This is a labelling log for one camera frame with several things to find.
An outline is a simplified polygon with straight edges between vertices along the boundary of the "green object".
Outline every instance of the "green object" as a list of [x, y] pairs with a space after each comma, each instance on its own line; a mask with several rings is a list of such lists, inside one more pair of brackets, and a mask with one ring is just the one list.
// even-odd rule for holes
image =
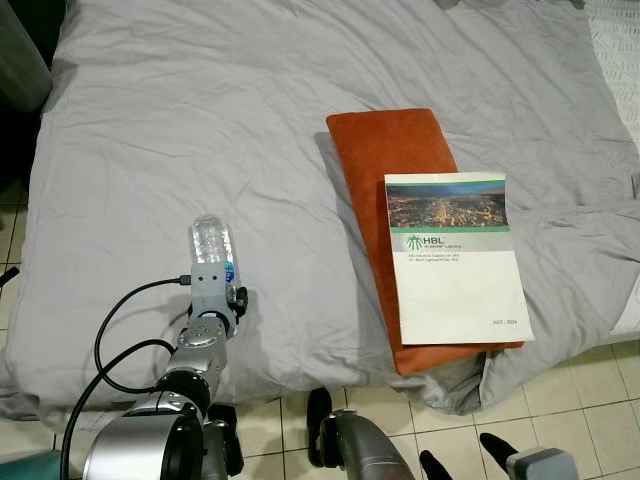
[[58, 480], [59, 475], [60, 452], [57, 450], [0, 465], [2, 480]]

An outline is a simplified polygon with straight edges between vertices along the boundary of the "tiled floor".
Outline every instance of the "tiled floor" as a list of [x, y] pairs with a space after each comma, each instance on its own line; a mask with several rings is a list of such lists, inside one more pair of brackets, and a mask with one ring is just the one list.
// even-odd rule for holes
[[[20, 262], [26, 207], [15, 187], [0, 194], [0, 271]], [[0, 345], [17, 282], [0, 293]], [[389, 389], [332, 391], [336, 408], [349, 406], [376, 422], [404, 455], [416, 478], [421, 449], [430, 449], [456, 480], [504, 480], [478, 443], [494, 433], [523, 450], [538, 444], [571, 452], [581, 478], [640, 480], [640, 346], [637, 342], [595, 348], [564, 362], [517, 389], [500, 405], [466, 417], [451, 417], [409, 404]], [[245, 469], [240, 479], [313, 480], [346, 478], [337, 470], [317, 470], [305, 448], [306, 395], [292, 395], [258, 408], [241, 408], [239, 435]], [[75, 435], [76, 474], [94, 438]], [[37, 422], [0, 420], [0, 458], [60, 446]]]

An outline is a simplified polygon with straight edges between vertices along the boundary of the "wrinkled bedding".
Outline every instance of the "wrinkled bedding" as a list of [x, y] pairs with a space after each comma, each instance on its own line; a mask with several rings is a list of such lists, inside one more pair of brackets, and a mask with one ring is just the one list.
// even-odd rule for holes
[[[187, 227], [231, 223], [250, 308], [218, 400], [390, 385], [445, 412], [491, 405], [606, 342], [640, 272], [640, 160], [561, 0], [77, 0], [32, 173], [0, 411], [60, 428], [95, 375], [111, 306], [188, 273]], [[327, 115], [430, 108], [460, 171], [507, 174], [508, 218], [537, 341], [402, 378]], [[175, 341], [189, 291], [131, 301], [103, 359]], [[149, 384], [166, 353], [113, 377]], [[130, 397], [99, 387], [89, 408]]]

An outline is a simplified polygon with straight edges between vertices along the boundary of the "black cable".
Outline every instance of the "black cable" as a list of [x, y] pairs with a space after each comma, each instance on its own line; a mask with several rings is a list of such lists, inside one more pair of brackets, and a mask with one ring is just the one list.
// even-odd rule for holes
[[76, 422], [78, 421], [80, 412], [82, 411], [84, 404], [87, 403], [87, 399], [89, 398], [89, 395], [91, 395], [91, 393], [98, 386], [101, 380], [107, 378], [107, 373], [112, 368], [114, 368], [118, 363], [120, 363], [122, 360], [127, 358], [132, 353], [135, 353], [138, 350], [144, 347], [147, 347], [149, 345], [159, 345], [169, 350], [169, 352], [171, 352], [172, 354], [175, 352], [175, 349], [164, 340], [152, 339], [152, 340], [144, 340], [140, 343], [136, 343], [133, 347], [127, 348], [124, 352], [122, 352], [116, 358], [111, 360], [106, 367], [104, 368], [101, 367], [100, 371], [98, 372], [98, 375], [96, 375], [95, 378], [91, 380], [91, 383], [89, 383], [87, 388], [85, 388], [84, 392], [82, 392], [82, 395], [80, 395], [78, 402], [76, 403], [75, 407], [73, 407], [73, 410], [71, 411], [71, 416], [69, 417], [67, 428], [65, 428], [64, 430], [64, 438], [62, 440], [62, 452], [61, 452], [62, 455], [60, 459], [60, 480], [67, 480], [69, 478], [69, 453], [71, 451], [71, 435], [73, 434], [73, 428], [75, 427]]
[[[100, 343], [102, 342], [102, 336], [104, 335], [104, 332], [107, 329], [107, 325], [109, 324], [113, 316], [116, 314], [118, 309], [127, 300], [133, 297], [136, 293], [142, 292], [143, 290], [147, 290], [149, 288], [157, 287], [159, 285], [168, 285], [171, 283], [177, 283], [179, 285], [190, 285], [191, 277], [189, 275], [182, 275], [181, 277], [177, 277], [177, 278], [168, 278], [166, 280], [159, 280], [157, 282], [147, 283], [146, 285], [142, 285], [141, 287], [138, 287], [135, 290], [132, 290], [131, 292], [127, 293], [124, 297], [122, 297], [122, 299], [118, 303], [116, 303], [115, 307], [111, 309], [109, 314], [106, 316], [106, 318], [102, 322], [102, 325], [100, 326], [100, 330], [98, 330], [98, 335], [96, 336], [95, 343], [93, 344], [93, 359], [96, 363], [96, 367], [98, 368], [98, 373], [102, 371], [102, 362], [100, 361]], [[153, 387], [146, 387], [146, 388], [125, 387], [124, 385], [120, 385], [119, 383], [115, 382], [107, 375], [105, 375], [104, 380], [116, 390], [120, 390], [121, 392], [125, 392], [125, 393], [150, 393], [153, 391]]]

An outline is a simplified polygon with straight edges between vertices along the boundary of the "bed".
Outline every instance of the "bed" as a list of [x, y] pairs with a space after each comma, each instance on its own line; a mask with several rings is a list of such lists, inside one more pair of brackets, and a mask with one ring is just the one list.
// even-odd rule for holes
[[[187, 227], [205, 212], [232, 225], [250, 299], [223, 403], [389, 385], [464, 414], [615, 340], [621, 322], [640, 331], [640, 160], [568, 1], [76, 0], [53, 76], [4, 415], [61, 428], [95, 375], [105, 314], [188, 273]], [[506, 172], [537, 340], [400, 377], [325, 117], [412, 107], [433, 110], [461, 171]], [[103, 358], [174, 342], [188, 293], [128, 304]], [[142, 351], [113, 377], [146, 385], [166, 360]], [[89, 408], [130, 399], [102, 385]]]

